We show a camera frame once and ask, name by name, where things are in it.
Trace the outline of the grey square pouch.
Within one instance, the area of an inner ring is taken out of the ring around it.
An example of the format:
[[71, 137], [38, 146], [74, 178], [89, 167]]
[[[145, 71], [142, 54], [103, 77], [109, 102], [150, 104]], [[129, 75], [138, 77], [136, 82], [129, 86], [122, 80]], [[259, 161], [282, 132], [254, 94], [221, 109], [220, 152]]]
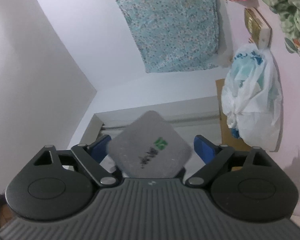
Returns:
[[107, 145], [107, 153], [129, 178], [173, 178], [192, 148], [159, 113], [147, 111]]

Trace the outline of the white tissue roll pack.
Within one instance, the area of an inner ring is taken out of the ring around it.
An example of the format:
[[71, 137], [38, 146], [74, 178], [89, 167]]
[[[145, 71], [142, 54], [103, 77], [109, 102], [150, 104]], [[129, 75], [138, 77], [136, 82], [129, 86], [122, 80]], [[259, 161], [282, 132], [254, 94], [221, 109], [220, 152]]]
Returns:
[[290, 54], [298, 54], [300, 57], [300, 41], [285, 37], [285, 47]]

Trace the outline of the white plastic bag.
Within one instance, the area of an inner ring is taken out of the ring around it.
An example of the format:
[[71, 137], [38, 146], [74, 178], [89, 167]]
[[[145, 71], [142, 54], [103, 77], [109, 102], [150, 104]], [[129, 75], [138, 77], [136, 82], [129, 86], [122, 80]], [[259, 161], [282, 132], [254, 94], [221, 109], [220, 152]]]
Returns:
[[269, 49], [241, 46], [224, 80], [222, 111], [230, 129], [249, 146], [275, 151], [282, 124], [282, 89]]

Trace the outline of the gold white soap box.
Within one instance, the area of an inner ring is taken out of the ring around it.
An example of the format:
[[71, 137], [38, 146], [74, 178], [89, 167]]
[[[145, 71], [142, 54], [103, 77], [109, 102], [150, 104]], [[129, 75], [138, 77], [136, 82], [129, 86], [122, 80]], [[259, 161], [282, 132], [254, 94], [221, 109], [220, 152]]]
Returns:
[[269, 47], [271, 27], [256, 8], [245, 8], [244, 22], [250, 38], [249, 42], [256, 44], [258, 49]]

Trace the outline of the floral teal wall cloth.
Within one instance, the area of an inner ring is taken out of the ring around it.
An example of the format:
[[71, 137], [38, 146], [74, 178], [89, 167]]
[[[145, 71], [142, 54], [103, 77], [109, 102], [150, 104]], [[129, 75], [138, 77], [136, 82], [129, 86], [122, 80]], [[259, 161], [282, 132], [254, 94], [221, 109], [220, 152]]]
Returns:
[[147, 73], [215, 68], [216, 0], [116, 0]]

